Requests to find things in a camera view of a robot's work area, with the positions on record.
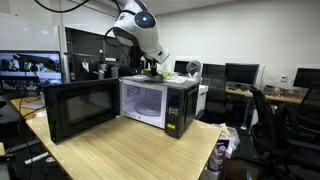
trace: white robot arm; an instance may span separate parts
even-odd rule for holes
[[[112,30],[127,46],[138,46],[147,60],[162,64],[169,52],[159,44],[157,21],[140,0],[118,0],[123,7]]]

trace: microwave window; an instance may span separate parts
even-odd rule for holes
[[[65,96],[69,127],[112,111],[110,89],[92,88],[76,94]]]

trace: box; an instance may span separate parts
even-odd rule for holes
[[[246,164],[234,161],[225,161],[224,180],[256,180],[259,170]]]

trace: open microwave door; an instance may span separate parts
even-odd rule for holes
[[[44,94],[55,143],[119,115],[119,79],[46,86]]]

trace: microwave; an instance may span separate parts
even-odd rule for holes
[[[146,78],[129,76],[44,86],[51,140],[62,142],[118,115],[180,138],[195,116],[199,82],[159,83]]]

